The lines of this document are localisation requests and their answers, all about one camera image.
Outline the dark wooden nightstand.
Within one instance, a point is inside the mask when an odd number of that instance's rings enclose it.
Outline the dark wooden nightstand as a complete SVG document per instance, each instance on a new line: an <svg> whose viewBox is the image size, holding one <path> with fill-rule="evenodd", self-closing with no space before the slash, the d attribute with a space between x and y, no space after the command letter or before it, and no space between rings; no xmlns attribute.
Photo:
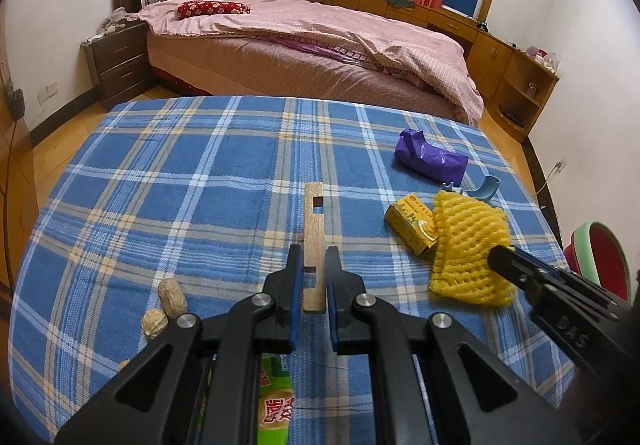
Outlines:
<svg viewBox="0 0 640 445"><path fill-rule="evenodd" d="M81 44L91 82L105 110L130 101L154 86L146 48L147 34L145 22L128 22L114 33Z"/></svg>

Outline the wooden strip with holes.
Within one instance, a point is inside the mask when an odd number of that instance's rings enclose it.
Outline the wooden strip with holes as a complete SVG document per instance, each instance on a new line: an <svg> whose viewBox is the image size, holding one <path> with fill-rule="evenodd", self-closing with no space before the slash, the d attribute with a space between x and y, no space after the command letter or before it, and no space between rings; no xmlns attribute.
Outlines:
<svg viewBox="0 0 640 445"><path fill-rule="evenodd" d="M326 270L324 269L324 214L317 212L323 206L323 183L305 184L304 194L304 269L314 273L314 287L303 292L303 309L306 313L323 314L326 311Z"/></svg>

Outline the pink quilt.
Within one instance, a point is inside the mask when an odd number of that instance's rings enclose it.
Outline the pink quilt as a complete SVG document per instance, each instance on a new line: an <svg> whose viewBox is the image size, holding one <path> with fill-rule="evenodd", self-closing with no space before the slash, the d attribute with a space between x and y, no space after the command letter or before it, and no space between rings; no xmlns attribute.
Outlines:
<svg viewBox="0 0 640 445"><path fill-rule="evenodd" d="M187 1L238 2L252 11L177 20L177 7ZM307 0L166 0L143 6L137 17L158 36L273 38L316 46L354 64L411 76L448 100L463 123L477 124L483 114L462 46L411 23Z"/></svg>

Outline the red floral pillow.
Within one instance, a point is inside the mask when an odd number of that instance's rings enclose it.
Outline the red floral pillow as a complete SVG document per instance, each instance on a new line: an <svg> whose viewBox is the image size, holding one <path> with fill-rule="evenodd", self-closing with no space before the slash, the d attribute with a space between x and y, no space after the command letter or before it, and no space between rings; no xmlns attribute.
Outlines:
<svg viewBox="0 0 640 445"><path fill-rule="evenodd" d="M245 15L252 11L250 6L228 1L187 1L176 9L176 19L183 20L199 16Z"/></svg>

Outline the blue plaid blanket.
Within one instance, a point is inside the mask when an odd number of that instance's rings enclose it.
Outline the blue plaid blanket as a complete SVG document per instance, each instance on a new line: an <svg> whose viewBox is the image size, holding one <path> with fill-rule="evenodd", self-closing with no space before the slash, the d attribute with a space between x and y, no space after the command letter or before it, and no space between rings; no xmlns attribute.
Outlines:
<svg viewBox="0 0 640 445"><path fill-rule="evenodd" d="M559 404L573 363L529 319L524 299L481 309L433 295L431 265L385 223L406 194L437 185L394 159L401 131L488 175L512 239L554 266L562 251L508 162L474 127L372 106L294 97L214 96L121 105L66 165L40 211L12 307L13 400L40 439L59 428L144 347L143 314L174 277L190 309L227 312L280 269L303 238L304 187L324 186L326 242L349 272L401 312L454 315L514 373Z"/></svg>

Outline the wall power socket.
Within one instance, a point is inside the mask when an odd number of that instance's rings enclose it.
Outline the wall power socket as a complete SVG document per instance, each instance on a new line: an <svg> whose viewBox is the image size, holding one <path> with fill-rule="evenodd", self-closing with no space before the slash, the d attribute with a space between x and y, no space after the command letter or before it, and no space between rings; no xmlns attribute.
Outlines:
<svg viewBox="0 0 640 445"><path fill-rule="evenodd" d="M564 170L564 168L566 168L566 161L564 159L561 159L555 162L553 170L555 172L561 173Z"/></svg>

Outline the green snack package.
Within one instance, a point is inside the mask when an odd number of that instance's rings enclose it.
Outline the green snack package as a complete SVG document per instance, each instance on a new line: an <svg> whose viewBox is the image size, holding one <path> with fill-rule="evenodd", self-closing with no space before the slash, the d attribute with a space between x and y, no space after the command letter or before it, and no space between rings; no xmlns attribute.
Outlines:
<svg viewBox="0 0 640 445"><path fill-rule="evenodd" d="M284 355L262 355L257 412L257 444L285 445L295 394Z"/></svg>

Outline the yellow foam fruit net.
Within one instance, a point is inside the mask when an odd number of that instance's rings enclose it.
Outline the yellow foam fruit net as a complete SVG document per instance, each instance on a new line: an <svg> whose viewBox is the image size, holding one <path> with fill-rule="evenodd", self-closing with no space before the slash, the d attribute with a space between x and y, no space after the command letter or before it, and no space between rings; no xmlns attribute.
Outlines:
<svg viewBox="0 0 640 445"><path fill-rule="evenodd" d="M472 197L441 190L434 196L437 245L430 290L459 302L504 307L515 287L493 272L489 252L511 244L506 212Z"/></svg>

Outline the bed with brown sheet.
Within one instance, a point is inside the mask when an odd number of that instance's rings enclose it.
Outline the bed with brown sheet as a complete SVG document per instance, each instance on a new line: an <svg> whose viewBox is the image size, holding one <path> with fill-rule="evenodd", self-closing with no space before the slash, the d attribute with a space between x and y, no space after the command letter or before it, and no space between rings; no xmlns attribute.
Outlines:
<svg viewBox="0 0 640 445"><path fill-rule="evenodd" d="M212 94L334 99L457 120L448 100L411 76L354 64L316 46L273 38L158 36L149 27L148 49L153 68Z"/></svg>

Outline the peanut shell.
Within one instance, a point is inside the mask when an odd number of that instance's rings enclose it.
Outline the peanut shell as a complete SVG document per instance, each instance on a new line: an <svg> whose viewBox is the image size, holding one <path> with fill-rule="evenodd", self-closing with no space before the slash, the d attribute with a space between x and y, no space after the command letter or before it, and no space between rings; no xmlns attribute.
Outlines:
<svg viewBox="0 0 640 445"><path fill-rule="evenodd" d="M163 279L157 287L160 306L169 319L177 319L189 312L188 302L182 289L174 278Z"/></svg>
<svg viewBox="0 0 640 445"><path fill-rule="evenodd" d="M168 317L163 309L149 309L141 319L141 329L145 339L152 340L168 326Z"/></svg>

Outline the purple plastic bag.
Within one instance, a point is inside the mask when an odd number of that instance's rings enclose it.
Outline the purple plastic bag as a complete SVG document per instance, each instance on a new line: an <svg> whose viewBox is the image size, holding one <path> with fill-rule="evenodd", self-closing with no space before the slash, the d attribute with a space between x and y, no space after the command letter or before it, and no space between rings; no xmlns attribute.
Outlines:
<svg viewBox="0 0 640 445"><path fill-rule="evenodd" d="M399 162L444 185L460 187L469 157L431 145L422 131L406 128L399 134L394 150Z"/></svg>

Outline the items on corner shelf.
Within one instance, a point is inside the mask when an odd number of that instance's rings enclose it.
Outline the items on corner shelf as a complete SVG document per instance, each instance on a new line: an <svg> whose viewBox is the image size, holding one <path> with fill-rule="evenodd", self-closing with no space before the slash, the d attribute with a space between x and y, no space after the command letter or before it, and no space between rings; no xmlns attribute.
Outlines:
<svg viewBox="0 0 640 445"><path fill-rule="evenodd" d="M552 73L558 71L559 61L555 53L549 54L546 50L536 46L529 46L529 48L525 49L525 53L529 58L532 58L537 64L540 64L546 70Z"/></svg>

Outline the peanut shell upper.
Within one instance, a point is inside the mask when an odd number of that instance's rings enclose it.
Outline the peanut shell upper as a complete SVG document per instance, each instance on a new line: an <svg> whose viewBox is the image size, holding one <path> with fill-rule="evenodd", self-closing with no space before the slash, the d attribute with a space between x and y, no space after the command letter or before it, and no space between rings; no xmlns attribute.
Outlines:
<svg viewBox="0 0 640 445"><path fill-rule="evenodd" d="M174 278L163 279L157 287L160 306L169 319L177 319L189 312L188 302L182 289Z"/></svg>

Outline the peanut shell lower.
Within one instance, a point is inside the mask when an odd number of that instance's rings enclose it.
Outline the peanut shell lower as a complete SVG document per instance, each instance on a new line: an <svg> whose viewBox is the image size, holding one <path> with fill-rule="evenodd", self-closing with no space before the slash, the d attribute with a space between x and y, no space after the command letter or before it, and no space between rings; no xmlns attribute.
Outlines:
<svg viewBox="0 0 640 445"><path fill-rule="evenodd" d="M141 319L141 329L145 339L152 340L168 326L168 317L163 309L149 309Z"/></svg>

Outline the yellow cardboard box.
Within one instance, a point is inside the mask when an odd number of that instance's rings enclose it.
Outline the yellow cardboard box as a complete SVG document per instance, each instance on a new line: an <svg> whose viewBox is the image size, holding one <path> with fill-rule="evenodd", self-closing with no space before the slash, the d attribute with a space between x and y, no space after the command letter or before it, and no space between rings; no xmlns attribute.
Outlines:
<svg viewBox="0 0 640 445"><path fill-rule="evenodd" d="M434 215L415 194L407 194L391 204L385 213L385 220L416 255L437 245Z"/></svg>

